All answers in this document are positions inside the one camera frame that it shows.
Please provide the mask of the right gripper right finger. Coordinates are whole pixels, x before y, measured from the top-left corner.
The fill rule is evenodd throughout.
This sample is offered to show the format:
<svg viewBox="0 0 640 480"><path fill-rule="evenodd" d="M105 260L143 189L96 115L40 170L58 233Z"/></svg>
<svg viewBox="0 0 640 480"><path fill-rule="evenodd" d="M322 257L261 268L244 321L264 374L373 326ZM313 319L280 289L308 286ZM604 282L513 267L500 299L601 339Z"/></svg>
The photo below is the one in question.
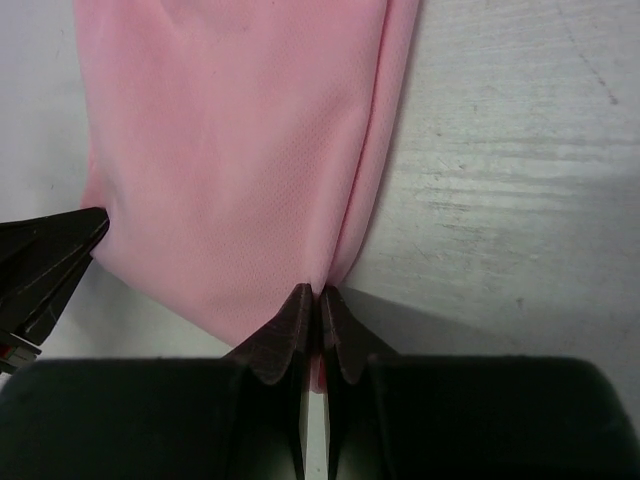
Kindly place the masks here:
<svg viewBox="0 0 640 480"><path fill-rule="evenodd" d="M319 299L332 479L627 479L631 422L592 364L403 355Z"/></svg>

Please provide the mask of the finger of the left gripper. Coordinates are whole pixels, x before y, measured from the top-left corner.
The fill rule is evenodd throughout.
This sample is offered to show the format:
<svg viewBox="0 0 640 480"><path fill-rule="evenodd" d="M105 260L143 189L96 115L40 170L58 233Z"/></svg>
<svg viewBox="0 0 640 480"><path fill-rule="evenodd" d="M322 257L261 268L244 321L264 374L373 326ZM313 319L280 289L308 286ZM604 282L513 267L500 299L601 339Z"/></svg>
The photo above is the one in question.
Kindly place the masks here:
<svg viewBox="0 0 640 480"><path fill-rule="evenodd" d="M50 335L109 229L87 208L1 225L1 329L34 345Z"/></svg>

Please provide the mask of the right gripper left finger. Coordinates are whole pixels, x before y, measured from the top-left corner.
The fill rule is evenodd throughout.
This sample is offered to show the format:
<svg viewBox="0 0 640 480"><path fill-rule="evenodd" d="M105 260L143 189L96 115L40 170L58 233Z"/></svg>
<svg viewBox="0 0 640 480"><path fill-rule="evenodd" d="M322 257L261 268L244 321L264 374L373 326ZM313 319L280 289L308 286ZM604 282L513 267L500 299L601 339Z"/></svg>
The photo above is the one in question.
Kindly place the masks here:
<svg viewBox="0 0 640 480"><path fill-rule="evenodd" d="M221 358L40 361L1 392L5 479L301 479L313 294Z"/></svg>

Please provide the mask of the pink t shirt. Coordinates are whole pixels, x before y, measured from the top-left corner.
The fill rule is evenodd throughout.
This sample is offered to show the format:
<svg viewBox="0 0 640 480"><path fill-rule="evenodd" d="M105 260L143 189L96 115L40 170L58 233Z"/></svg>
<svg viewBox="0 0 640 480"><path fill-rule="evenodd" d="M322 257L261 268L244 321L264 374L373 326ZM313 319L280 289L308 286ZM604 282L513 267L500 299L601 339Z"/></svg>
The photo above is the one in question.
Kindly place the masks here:
<svg viewBox="0 0 640 480"><path fill-rule="evenodd" d="M94 257L229 345L341 282L380 185L415 1L77 1Z"/></svg>

